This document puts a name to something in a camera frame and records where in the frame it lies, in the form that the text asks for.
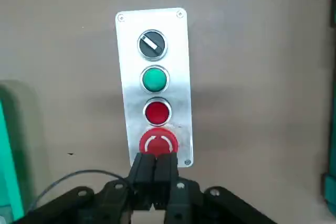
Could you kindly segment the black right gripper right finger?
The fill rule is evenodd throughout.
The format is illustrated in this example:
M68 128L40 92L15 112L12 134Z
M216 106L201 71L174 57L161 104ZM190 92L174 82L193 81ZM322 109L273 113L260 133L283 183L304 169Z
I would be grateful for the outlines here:
M196 181L178 174L175 153L157 158L156 182L167 193L157 201L165 210L164 223L275 223L224 187L201 191Z

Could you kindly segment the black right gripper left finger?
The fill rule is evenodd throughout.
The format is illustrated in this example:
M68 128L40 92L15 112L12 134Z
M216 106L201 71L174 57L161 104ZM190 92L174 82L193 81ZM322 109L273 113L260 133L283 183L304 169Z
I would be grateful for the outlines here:
M128 177L109 173L114 180L95 193L78 186L52 201L33 206L16 223L130 223L134 211L149 211L153 205L156 158L138 153Z

